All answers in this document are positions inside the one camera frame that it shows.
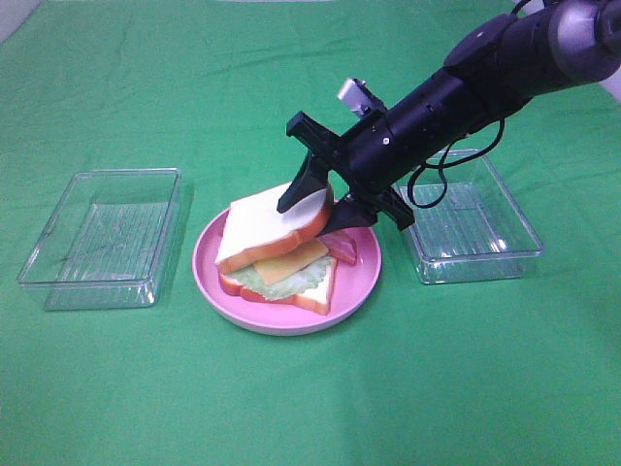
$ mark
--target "pink plate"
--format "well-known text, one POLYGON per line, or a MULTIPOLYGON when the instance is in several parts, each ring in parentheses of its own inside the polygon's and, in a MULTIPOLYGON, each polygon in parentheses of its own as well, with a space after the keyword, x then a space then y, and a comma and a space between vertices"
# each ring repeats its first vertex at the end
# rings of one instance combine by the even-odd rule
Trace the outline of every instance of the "pink plate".
POLYGON ((220 246, 222 228, 228 210, 207 225, 196 243, 192 256, 194 278, 203 294, 225 318, 253 332, 269 335, 303 335, 335 325, 351 314, 369 296, 379 277, 381 251, 371 228, 349 228, 355 240, 358 262, 337 265, 331 309, 328 316, 288 304, 252 303, 222 291, 218 281, 215 256, 220 246))

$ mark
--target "top bread slice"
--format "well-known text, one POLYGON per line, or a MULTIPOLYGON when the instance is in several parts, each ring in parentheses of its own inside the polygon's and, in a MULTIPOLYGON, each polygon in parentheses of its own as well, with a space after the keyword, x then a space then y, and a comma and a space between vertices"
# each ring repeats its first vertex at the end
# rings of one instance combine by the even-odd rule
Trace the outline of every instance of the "top bread slice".
POLYGON ((332 187, 310 194, 281 214, 278 199, 288 187, 281 184, 231 203, 215 257, 221 274, 285 254, 323 229, 334 206, 332 187))

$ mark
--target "cheese slice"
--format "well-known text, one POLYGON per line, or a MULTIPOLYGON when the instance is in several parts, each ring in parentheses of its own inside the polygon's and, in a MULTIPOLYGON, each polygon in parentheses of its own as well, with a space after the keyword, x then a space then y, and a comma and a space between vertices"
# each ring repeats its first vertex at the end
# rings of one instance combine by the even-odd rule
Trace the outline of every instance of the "cheese slice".
POLYGON ((317 239, 306 241, 290 252, 254 262, 254 268, 265 284, 274 284, 295 274, 328 253, 328 248, 317 239))

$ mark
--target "green tablecloth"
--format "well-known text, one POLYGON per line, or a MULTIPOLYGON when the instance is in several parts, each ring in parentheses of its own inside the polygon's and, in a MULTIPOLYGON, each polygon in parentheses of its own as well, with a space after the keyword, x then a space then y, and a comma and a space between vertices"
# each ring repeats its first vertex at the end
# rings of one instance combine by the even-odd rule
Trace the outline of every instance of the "green tablecloth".
POLYGON ((376 289, 320 333, 238 328, 192 276, 205 225, 297 171, 297 111, 342 132, 344 78, 392 105, 510 7, 42 5, 0 46, 0 464, 620 464, 621 112, 598 85, 536 99, 492 154, 547 246, 524 279, 422 285, 385 216, 376 289), (155 307, 46 313, 23 294, 73 173, 164 166, 189 211, 155 307))

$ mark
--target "clear plastic container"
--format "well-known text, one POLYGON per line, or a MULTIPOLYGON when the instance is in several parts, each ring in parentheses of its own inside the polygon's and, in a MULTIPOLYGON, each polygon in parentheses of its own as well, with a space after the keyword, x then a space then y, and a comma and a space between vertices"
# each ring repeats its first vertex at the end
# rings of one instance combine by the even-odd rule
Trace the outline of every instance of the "clear plastic container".
MULTIPOLYGON (((476 153, 453 150, 446 162, 476 153)), ((429 161, 437 164, 441 154, 429 161)), ((408 179, 397 191, 414 208, 416 223, 405 241, 423 283, 478 282, 523 277, 543 252, 543 244, 486 156, 444 170, 448 190, 431 209, 408 200, 408 179)), ((427 204, 441 194, 437 170, 416 182, 414 198, 427 204)))
POLYGON ((171 253, 180 180, 175 168, 77 173, 19 285, 46 310, 151 306, 171 253))

